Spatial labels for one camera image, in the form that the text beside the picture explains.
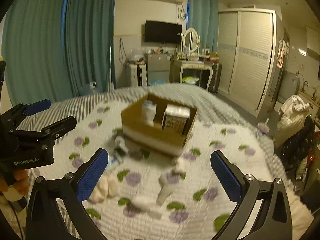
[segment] curtain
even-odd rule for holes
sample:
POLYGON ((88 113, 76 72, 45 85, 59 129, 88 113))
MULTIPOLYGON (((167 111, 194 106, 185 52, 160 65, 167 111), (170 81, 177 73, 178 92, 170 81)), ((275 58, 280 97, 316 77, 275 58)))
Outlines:
POLYGON ((113 14, 114 0, 67 0, 63 49, 75 94, 92 81, 100 92, 108 91, 113 14))
POLYGON ((219 28, 218 0, 189 0, 188 28, 194 28, 201 36, 200 51, 209 45, 217 52, 219 28))
POLYGON ((15 0, 4 23, 2 53, 12 105, 73 97, 61 48, 63 0, 15 0))

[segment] wardrobe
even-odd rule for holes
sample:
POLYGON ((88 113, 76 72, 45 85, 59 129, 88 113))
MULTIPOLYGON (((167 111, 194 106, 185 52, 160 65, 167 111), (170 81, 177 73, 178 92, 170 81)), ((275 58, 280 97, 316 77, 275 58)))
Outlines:
POLYGON ((256 117, 264 104, 270 104, 281 26, 274 10, 219 12, 217 54, 222 72, 218 92, 256 117))

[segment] tv screen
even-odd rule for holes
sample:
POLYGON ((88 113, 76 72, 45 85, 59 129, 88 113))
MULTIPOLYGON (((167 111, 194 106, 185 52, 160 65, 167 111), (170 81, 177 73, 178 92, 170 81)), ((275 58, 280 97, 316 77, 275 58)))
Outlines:
POLYGON ((181 32, 180 24, 146 21, 144 41, 180 44, 181 32))

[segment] gray floor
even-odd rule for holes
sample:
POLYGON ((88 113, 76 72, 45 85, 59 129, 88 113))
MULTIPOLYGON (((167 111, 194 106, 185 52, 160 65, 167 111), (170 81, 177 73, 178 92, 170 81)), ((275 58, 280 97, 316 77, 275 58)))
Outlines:
POLYGON ((244 110, 241 106, 237 105, 225 96, 220 94, 213 95, 226 102, 228 105, 232 106, 247 122, 249 122, 253 126, 257 126, 259 122, 265 122, 267 118, 269 118, 268 126, 270 128, 270 132, 268 133, 268 136, 273 138, 279 120, 279 115, 275 110, 272 110, 270 113, 261 114, 260 116, 258 116, 258 118, 256 118, 248 111, 244 110))

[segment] sliding door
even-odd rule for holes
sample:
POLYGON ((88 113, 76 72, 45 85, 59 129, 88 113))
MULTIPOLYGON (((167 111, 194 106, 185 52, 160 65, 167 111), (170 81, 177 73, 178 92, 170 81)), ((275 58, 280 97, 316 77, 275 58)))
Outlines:
POLYGON ((238 13, 240 31, 229 94, 245 109, 256 111, 270 66, 273 17, 264 12, 238 13))
POLYGON ((219 13, 217 54, 222 64, 219 89, 228 93, 236 56, 238 12, 219 13))

